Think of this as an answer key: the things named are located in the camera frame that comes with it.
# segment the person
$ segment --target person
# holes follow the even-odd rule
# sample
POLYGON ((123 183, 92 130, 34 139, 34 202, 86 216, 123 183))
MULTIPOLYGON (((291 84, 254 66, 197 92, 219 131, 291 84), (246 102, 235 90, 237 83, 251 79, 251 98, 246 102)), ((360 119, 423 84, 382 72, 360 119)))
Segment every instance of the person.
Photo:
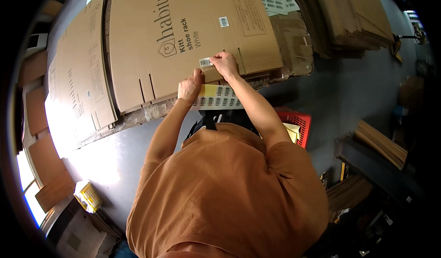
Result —
POLYGON ((209 60, 262 138, 221 122, 193 131, 173 153, 201 90, 195 69, 147 151, 127 219, 130 249, 152 258, 300 257, 327 227, 322 183, 273 107, 240 77, 234 56, 209 60))

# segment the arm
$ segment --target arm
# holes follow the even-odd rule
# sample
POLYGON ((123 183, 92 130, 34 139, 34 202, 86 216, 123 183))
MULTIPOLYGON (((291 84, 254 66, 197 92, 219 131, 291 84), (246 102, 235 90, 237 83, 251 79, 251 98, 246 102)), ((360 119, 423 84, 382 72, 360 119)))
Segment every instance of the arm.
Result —
POLYGON ((231 53, 220 52, 210 61, 233 88, 259 134, 267 151, 278 142, 291 142, 286 128, 268 101, 240 77, 231 53))
POLYGON ((160 164, 173 154, 182 121, 201 92, 203 75, 202 70, 197 68, 190 78, 179 83, 178 100, 153 135, 144 163, 160 164))

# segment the hand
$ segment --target hand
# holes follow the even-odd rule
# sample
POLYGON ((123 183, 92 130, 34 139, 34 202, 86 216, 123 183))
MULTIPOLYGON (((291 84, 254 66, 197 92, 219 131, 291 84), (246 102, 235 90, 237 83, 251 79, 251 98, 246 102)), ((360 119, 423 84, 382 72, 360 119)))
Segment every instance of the hand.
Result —
POLYGON ((178 99, 193 104, 201 92, 204 72, 200 68, 195 68, 190 78, 185 79, 178 86, 178 99))
POLYGON ((240 78, 237 71, 236 59, 233 54, 229 52, 219 52, 215 56, 210 57, 209 60, 227 82, 234 78, 240 78))

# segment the right hand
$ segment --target right hand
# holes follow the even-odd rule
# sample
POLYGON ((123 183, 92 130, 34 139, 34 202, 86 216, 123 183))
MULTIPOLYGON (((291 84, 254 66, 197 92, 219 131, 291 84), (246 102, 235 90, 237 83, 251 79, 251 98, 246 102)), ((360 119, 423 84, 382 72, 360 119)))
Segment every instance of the right hand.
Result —
POLYGON ((236 59, 232 53, 219 52, 213 57, 210 57, 209 60, 223 76, 225 81, 229 82, 234 78, 240 78, 237 71, 236 59))

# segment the black pants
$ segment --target black pants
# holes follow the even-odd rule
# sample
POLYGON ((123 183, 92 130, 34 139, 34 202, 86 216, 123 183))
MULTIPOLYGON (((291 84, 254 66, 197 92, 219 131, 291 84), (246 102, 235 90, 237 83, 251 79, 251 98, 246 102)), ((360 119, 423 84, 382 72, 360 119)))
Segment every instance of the black pants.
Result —
POLYGON ((202 118, 199 122, 196 122, 193 127, 190 129, 190 133, 186 139, 189 139, 190 136, 195 134, 200 128, 205 126, 207 130, 216 130, 215 123, 218 121, 219 116, 222 114, 220 118, 220 122, 234 123, 236 125, 242 126, 246 129, 249 129, 256 135, 259 135, 254 125, 251 123, 250 118, 246 114, 244 109, 240 110, 207 110, 207 111, 199 111, 202 118))

